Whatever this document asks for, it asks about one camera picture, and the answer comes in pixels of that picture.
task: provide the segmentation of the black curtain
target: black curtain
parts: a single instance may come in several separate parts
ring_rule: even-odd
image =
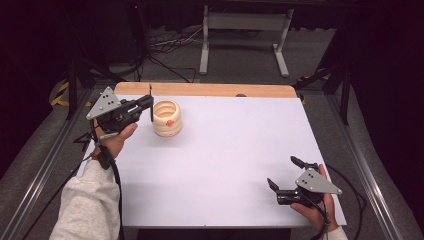
[[[66,68],[61,43],[42,2],[0,3],[1,176],[52,110]]]
[[[383,1],[363,25],[370,31],[356,49],[352,85],[374,147],[424,232],[423,10]]]
[[[147,15],[152,29],[164,26],[167,31],[181,32],[186,27],[202,24],[203,6],[149,4]]]

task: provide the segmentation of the metal stand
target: metal stand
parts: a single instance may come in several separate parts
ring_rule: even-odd
[[[213,13],[209,12],[208,6],[205,6],[203,17],[203,45],[202,56],[200,58],[200,75],[206,75],[208,72],[209,58],[209,29],[248,29],[248,30],[269,30],[281,31],[280,41],[273,44],[275,58],[281,76],[288,77],[286,63],[282,54],[284,41],[286,40],[290,22],[293,15],[293,9],[289,9],[287,14],[238,14],[238,13]]]

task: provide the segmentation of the metal frame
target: metal frame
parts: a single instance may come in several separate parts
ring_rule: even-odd
[[[25,220],[28,218],[28,215],[30,214],[32,208],[37,202],[41,191],[43,190],[51,172],[53,171],[54,166],[56,165],[56,162],[59,158],[60,152],[62,151],[65,141],[67,140],[76,120],[78,119],[78,116],[85,108],[85,103],[89,100],[89,97],[92,92],[91,89],[84,89],[82,91],[83,92],[78,101],[78,108],[73,114],[73,117],[70,120],[65,121],[64,125],[62,126],[56,141],[54,142],[52,148],[50,149],[50,152],[48,153],[43,164],[41,165],[40,170],[38,171],[31,185],[29,186],[24,198],[19,204],[18,209],[16,210],[15,214],[7,225],[6,230],[1,236],[1,239],[17,238],[19,232],[21,231],[25,223]]]
[[[208,72],[209,59],[209,29],[249,29],[281,31],[280,41],[273,44],[275,58],[282,77],[288,77],[289,71],[281,52],[286,40],[287,32],[293,16],[293,9],[286,14],[239,14],[239,13],[213,13],[205,5],[203,13],[203,45],[200,58],[200,75]]]
[[[352,138],[352,131],[348,125],[345,125],[339,115],[339,104],[334,95],[327,95],[327,101],[330,105],[331,111],[334,117],[337,118],[337,123],[341,129],[341,132],[346,139],[350,152],[353,156],[353,165],[355,166],[356,172],[362,181],[362,185],[368,195],[368,199],[376,213],[377,219],[380,222],[381,228],[386,236],[386,239],[402,240],[403,237],[396,225],[396,222],[389,210],[389,207],[384,200],[383,194],[377,185],[377,182],[372,175],[372,172],[367,164],[367,161],[362,154],[361,149],[355,143]]]

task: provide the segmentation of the white table surface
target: white table surface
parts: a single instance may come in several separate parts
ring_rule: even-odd
[[[159,137],[146,110],[117,158],[125,226],[309,225],[289,206],[278,205],[267,183],[270,178],[280,189],[296,188],[304,170],[290,156],[324,163],[299,99],[156,96],[155,102],[166,99],[181,107],[181,132]],[[91,143],[86,155],[93,149]],[[333,197],[337,222],[346,225]]]

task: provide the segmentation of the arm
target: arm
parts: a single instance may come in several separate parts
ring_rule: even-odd
[[[323,165],[319,166],[319,172],[323,177],[327,178],[327,174],[325,173]],[[328,226],[328,229],[327,229],[328,239],[329,240],[347,239],[342,227],[340,227],[337,224],[335,208],[334,208],[334,200],[331,194],[326,193],[324,195],[323,202],[325,203],[325,206],[329,215],[328,217],[330,220],[330,225]],[[297,211],[298,213],[302,214],[304,217],[306,217],[311,222],[312,226],[314,226],[314,228],[317,229],[318,231],[321,230],[321,228],[324,226],[324,218],[318,212],[317,209],[308,208],[299,203],[292,203],[290,207],[294,209],[295,211]]]
[[[136,128],[131,124],[102,144],[116,158]],[[96,132],[104,134],[100,128]],[[112,168],[104,170],[98,161],[89,160],[83,176],[73,177],[62,191],[59,219],[50,239],[117,239],[119,187],[113,177]]]

